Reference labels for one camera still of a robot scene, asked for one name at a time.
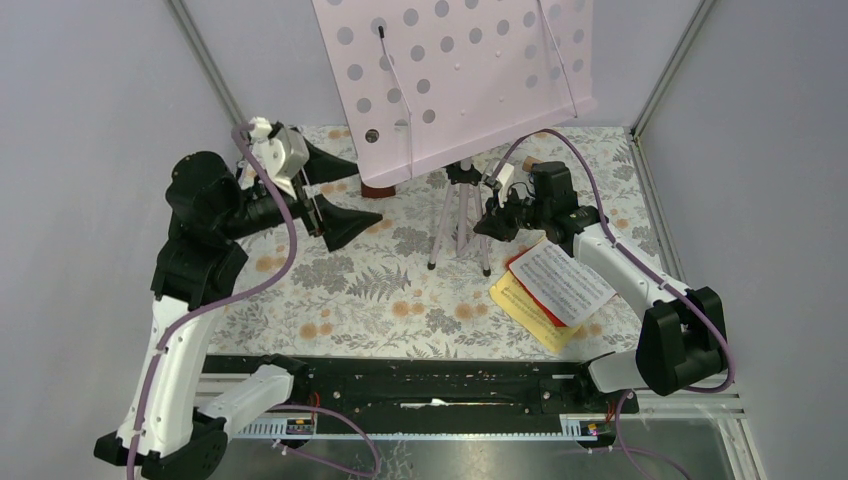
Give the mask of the pink music stand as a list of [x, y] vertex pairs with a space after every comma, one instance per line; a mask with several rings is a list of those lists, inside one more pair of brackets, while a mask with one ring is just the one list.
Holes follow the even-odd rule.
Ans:
[[362, 182], [398, 185], [595, 109], [590, 1], [317, 1]]

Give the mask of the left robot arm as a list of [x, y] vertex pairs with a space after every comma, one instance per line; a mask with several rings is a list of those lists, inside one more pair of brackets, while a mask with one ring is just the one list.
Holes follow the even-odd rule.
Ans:
[[283, 355], [263, 357], [256, 370], [213, 400], [195, 404], [219, 308], [258, 294], [236, 292], [247, 263], [245, 237], [296, 223], [335, 251], [380, 217], [310, 196], [305, 186], [357, 174], [357, 166], [314, 146], [295, 127], [261, 119], [232, 132], [256, 172], [242, 188], [224, 159], [198, 151], [180, 159], [165, 198], [172, 215], [151, 283], [152, 325], [144, 368], [121, 426], [100, 437], [94, 456], [130, 479], [206, 479], [230, 441], [270, 411], [303, 412], [311, 432], [324, 413], [309, 367]]

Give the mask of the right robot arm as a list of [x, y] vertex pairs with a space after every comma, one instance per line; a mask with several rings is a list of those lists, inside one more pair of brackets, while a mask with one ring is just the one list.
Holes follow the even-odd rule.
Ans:
[[532, 191], [517, 192], [512, 168], [486, 178], [493, 195], [475, 233], [512, 241], [522, 229], [546, 237], [508, 263], [513, 290], [532, 302], [551, 326], [575, 329], [619, 296], [641, 322], [635, 348], [586, 362], [573, 386], [575, 402], [597, 412], [622, 390], [662, 396], [729, 372], [723, 307], [708, 287], [691, 289], [648, 264], [596, 207], [579, 203], [570, 170], [561, 162], [530, 171]]

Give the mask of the brown metronome box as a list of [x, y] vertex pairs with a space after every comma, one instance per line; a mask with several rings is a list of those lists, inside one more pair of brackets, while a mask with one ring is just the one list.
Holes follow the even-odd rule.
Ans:
[[396, 195], [396, 187], [372, 187], [366, 185], [365, 183], [361, 184], [361, 195], [366, 199], [384, 199], [390, 198]]

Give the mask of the floral table mat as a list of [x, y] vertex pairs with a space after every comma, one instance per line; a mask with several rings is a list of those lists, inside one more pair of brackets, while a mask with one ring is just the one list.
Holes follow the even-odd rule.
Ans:
[[446, 241], [437, 265], [427, 262], [447, 197], [442, 170], [401, 184], [394, 196], [370, 200], [351, 177], [317, 187], [331, 203], [379, 213], [378, 224], [329, 252], [320, 238], [298, 234], [288, 252], [285, 228], [246, 238], [249, 259], [238, 279], [245, 290], [280, 269], [285, 277], [258, 295], [226, 306], [209, 350], [213, 354], [584, 360], [633, 349], [640, 323], [619, 297], [608, 301], [555, 350], [509, 317], [490, 288], [512, 257], [540, 240], [522, 231], [489, 248], [490, 276], [475, 252], [457, 256]]

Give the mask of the wooden block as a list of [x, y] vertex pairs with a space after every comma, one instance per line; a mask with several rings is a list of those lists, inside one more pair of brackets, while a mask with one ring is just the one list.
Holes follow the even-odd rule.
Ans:
[[534, 156], [527, 156], [525, 158], [525, 160], [523, 161], [521, 167], [522, 167], [522, 170], [524, 172], [526, 172], [527, 174], [530, 174], [532, 172], [533, 168], [536, 165], [541, 164], [541, 163], [544, 163], [544, 160], [536, 158]]

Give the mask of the yellow sheet music page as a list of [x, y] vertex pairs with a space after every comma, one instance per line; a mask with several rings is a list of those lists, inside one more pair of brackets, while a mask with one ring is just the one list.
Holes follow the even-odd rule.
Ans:
[[559, 353], [573, 338], [583, 333], [581, 327], [555, 326], [510, 272], [498, 279], [489, 293], [497, 306], [552, 353]]

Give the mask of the white sheet music page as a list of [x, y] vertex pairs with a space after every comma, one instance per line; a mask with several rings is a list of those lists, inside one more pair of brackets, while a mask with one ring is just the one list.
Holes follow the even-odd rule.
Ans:
[[507, 268], [557, 327], [582, 325], [615, 295], [591, 268], [548, 240], [513, 257]]

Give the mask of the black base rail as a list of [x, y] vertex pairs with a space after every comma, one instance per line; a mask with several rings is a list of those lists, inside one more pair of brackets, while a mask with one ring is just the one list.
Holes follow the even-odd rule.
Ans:
[[338, 412], [368, 434], [542, 436], [561, 432], [564, 416], [603, 422], [639, 410], [590, 386], [587, 368], [569, 361], [209, 355], [202, 372], [242, 378], [263, 365], [293, 368], [293, 402]]

